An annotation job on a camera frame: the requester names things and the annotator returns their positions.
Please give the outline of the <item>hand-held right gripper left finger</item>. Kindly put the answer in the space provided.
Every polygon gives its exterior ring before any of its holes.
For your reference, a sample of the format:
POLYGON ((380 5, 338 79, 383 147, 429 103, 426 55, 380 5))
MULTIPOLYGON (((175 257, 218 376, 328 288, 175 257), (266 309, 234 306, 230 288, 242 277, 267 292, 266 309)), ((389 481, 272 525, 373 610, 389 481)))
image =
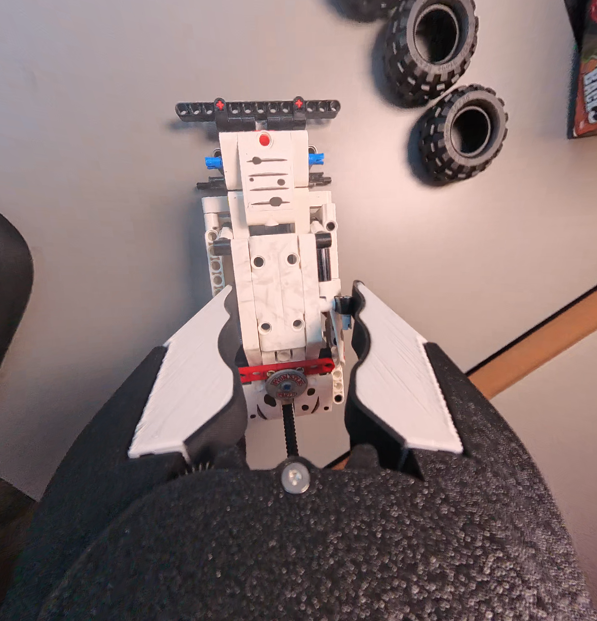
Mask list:
POLYGON ((187 462, 214 462, 244 437, 238 327, 236 292, 226 286, 165 343, 129 458, 179 453, 187 462))

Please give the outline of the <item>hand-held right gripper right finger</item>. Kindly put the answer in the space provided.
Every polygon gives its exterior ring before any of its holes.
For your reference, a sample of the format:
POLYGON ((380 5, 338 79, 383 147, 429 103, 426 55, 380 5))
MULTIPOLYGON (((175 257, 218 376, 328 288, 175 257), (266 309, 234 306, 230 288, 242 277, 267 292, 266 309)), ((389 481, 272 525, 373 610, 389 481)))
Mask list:
POLYGON ((346 401, 402 446, 461 454, 463 445, 426 352, 427 340, 361 281, 355 304, 346 401))

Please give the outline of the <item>white lego panel subassembly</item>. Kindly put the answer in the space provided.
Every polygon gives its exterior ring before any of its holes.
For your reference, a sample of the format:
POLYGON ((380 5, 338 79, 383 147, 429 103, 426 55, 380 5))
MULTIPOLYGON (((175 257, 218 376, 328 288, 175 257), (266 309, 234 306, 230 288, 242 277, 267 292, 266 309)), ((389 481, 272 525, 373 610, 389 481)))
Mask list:
POLYGON ((336 368, 346 362, 344 330, 351 328, 353 302, 350 296, 320 295, 320 310, 324 317, 323 340, 331 350, 336 368))

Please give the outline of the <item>white lego truck model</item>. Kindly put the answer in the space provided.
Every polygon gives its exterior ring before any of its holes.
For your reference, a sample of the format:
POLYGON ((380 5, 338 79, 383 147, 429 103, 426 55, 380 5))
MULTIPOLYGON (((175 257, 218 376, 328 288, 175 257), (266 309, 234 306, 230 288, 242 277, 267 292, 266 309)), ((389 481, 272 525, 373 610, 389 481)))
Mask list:
POLYGON ((282 419, 287 454, 298 455, 294 418, 344 401, 343 330, 336 207, 313 171, 325 156, 308 121, 334 119, 335 99, 178 103, 183 122, 214 123, 218 170, 201 199, 213 295, 236 291, 236 357, 250 419, 282 419))

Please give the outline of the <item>black lego tyre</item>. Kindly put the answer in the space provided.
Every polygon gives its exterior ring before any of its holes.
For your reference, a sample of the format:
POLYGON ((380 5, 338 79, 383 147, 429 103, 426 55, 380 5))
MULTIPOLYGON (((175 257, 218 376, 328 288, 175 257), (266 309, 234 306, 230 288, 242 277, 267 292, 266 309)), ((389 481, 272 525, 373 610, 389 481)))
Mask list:
POLYGON ((426 105, 465 73, 478 42, 474 1, 402 1, 385 36, 385 76, 403 105, 426 105))
POLYGON ((498 156, 507 136, 508 114, 496 92, 479 84, 450 91, 427 111, 419 150, 438 183, 470 179, 498 156))
POLYGON ((387 19, 401 1, 328 1, 342 17, 356 22, 369 23, 387 19))

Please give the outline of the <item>lego set box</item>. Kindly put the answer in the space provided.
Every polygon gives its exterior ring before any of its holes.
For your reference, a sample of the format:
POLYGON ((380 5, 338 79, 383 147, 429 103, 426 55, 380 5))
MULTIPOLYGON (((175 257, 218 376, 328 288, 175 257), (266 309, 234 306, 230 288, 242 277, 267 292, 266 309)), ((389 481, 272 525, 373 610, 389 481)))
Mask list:
POLYGON ((597 1, 564 3, 576 44, 568 137, 597 136, 597 1))

